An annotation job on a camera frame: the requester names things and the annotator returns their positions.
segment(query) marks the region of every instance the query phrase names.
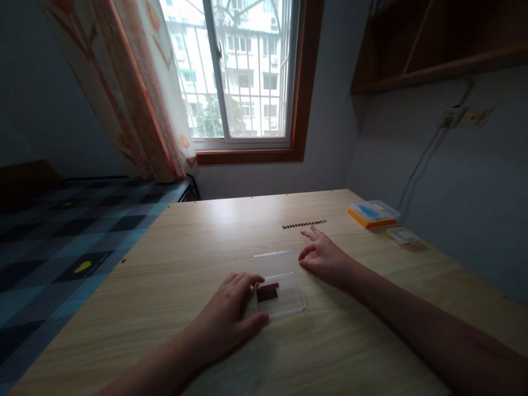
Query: electrical cable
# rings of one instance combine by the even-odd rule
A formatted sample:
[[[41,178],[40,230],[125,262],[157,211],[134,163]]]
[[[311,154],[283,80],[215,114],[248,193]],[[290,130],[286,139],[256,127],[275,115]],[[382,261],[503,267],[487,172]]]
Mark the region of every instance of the electrical cable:
[[[475,85],[474,81],[472,78],[470,77],[467,77],[465,78],[465,81],[467,82],[467,89],[466,91],[464,92],[464,95],[462,97],[462,99],[460,100],[459,104],[453,106],[453,108],[459,108],[461,107],[465,101],[468,99],[468,96],[469,94],[471,93],[471,91],[473,90],[473,87]],[[442,143],[442,141],[444,140],[444,137],[446,136],[447,132],[451,129],[450,128],[450,124],[451,124],[451,121],[452,120],[447,120],[447,121],[444,121],[444,123],[442,125],[440,125],[438,127],[438,129],[436,130],[436,132],[434,133],[434,136],[433,138],[431,139],[431,141],[429,142],[429,144],[427,145],[427,147],[425,148],[425,150],[422,152],[422,155],[420,156],[420,159],[418,160],[418,162],[416,163],[416,166],[414,167],[414,169],[412,170],[411,172],[411,175],[409,176],[409,179],[407,180],[407,183],[405,184],[405,188],[401,194],[401,197],[400,197],[400,200],[398,202],[398,207],[397,207],[397,210],[399,212],[402,212],[402,206],[403,206],[403,201],[405,199],[405,195],[407,194],[407,191],[409,190],[409,187],[411,185],[411,182],[413,181],[413,177],[414,175],[416,174],[416,172],[418,171],[418,169],[420,168],[420,165],[422,163],[422,161],[424,160],[427,152],[429,151],[429,149],[431,148],[431,146],[433,146],[433,143],[437,140],[438,136],[440,135],[440,132],[442,131],[442,129],[445,128],[444,132],[440,135],[440,138],[438,139],[438,142],[437,144],[435,144],[433,150],[431,151],[431,154],[429,155],[429,157],[427,158],[426,162],[425,162],[425,165],[423,167],[423,169],[425,169],[427,167],[427,165],[429,164],[429,160],[431,159],[431,156],[438,150],[438,148],[440,147],[440,144]],[[405,207],[408,206],[409,202],[411,201],[412,199],[412,196],[413,196],[413,193],[414,193],[414,189],[415,189],[415,186],[416,186],[416,183],[417,181],[420,179],[421,175],[423,174],[423,170],[422,172],[417,176],[415,182],[412,184],[412,189],[411,189],[411,193],[409,194],[409,199],[407,200],[407,205],[405,205]]]
[[[427,152],[429,151],[429,149],[431,148],[431,146],[433,145],[433,143],[435,142],[436,138],[438,137],[438,134],[442,131],[442,129],[444,128],[443,124],[440,125],[440,127],[436,130],[436,132],[434,133],[434,136],[433,138],[431,139],[431,141],[429,142],[429,144],[427,145],[426,149],[422,152],[422,155],[420,156],[420,159],[418,160],[418,162],[416,163],[416,166],[414,167],[414,169],[412,170],[412,173],[411,173],[411,176],[409,176],[409,179],[407,180],[407,183],[405,184],[405,188],[403,190],[403,193],[401,194],[401,197],[400,197],[400,200],[398,202],[398,206],[397,206],[397,210],[400,211],[400,209],[402,208],[402,204],[403,204],[403,200],[405,198],[405,194],[407,194],[407,190],[409,189],[409,186],[411,184],[411,181],[413,179],[413,176],[415,175],[416,171],[418,170],[418,168],[420,167],[420,164],[422,163],[422,161],[424,160],[424,157],[425,157],[425,154],[427,154]]]

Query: clear plastic box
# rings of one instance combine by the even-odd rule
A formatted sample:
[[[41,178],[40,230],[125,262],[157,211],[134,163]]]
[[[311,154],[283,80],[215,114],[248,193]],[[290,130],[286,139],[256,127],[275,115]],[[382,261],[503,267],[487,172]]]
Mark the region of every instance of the clear plastic box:
[[[418,235],[409,231],[405,227],[389,228],[387,230],[387,235],[398,245],[410,244],[420,239]]]
[[[394,224],[400,212],[382,201],[352,202],[348,213],[365,228]]]
[[[258,311],[267,312],[271,319],[296,314],[306,308],[303,293],[295,280],[294,272],[298,267],[297,259],[298,255],[295,250],[285,250],[253,257],[255,273],[263,276],[266,280],[255,285],[257,296],[260,287],[278,283],[278,287],[275,289],[277,292],[276,298],[260,302],[258,302],[258,298],[256,299]]]

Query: hand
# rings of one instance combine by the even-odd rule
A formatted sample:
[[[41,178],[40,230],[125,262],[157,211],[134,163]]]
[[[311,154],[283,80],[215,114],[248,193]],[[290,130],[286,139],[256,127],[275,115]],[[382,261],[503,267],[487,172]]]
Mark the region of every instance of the hand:
[[[307,244],[299,255],[300,266],[323,281],[346,289],[352,276],[352,268],[358,262],[341,250],[324,232],[313,225],[311,229],[312,232],[301,231],[301,234],[312,242]],[[316,252],[317,257],[306,258],[311,252]]]
[[[193,342],[203,365],[223,357],[269,323],[270,317],[265,312],[242,320],[253,295],[251,286],[257,282],[264,282],[264,278],[245,272],[230,274],[196,319],[184,329],[185,337]]]

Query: power socket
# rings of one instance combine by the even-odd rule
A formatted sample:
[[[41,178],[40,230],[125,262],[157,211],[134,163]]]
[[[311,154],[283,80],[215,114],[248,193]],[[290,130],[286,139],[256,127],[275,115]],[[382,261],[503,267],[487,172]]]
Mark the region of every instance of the power socket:
[[[482,125],[486,118],[492,113],[493,108],[488,109],[469,109],[460,119],[459,127],[476,127]]]
[[[442,118],[440,119],[440,126],[442,128],[455,128],[465,112],[465,107],[452,107],[445,109]]]

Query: wooden table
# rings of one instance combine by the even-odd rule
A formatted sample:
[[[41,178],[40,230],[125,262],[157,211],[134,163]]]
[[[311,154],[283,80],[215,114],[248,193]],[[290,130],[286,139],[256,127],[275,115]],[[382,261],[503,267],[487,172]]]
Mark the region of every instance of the wooden table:
[[[283,224],[319,219],[352,257],[528,355],[525,308],[425,242],[401,247],[364,229],[347,214],[354,200],[336,190],[170,205],[14,392],[92,394],[179,332],[229,272],[252,271],[256,254],[300,251],[301,228]],[[188,394],[449,394],[362,305],[302,268],[296,276],[306,310],[272,321]]]

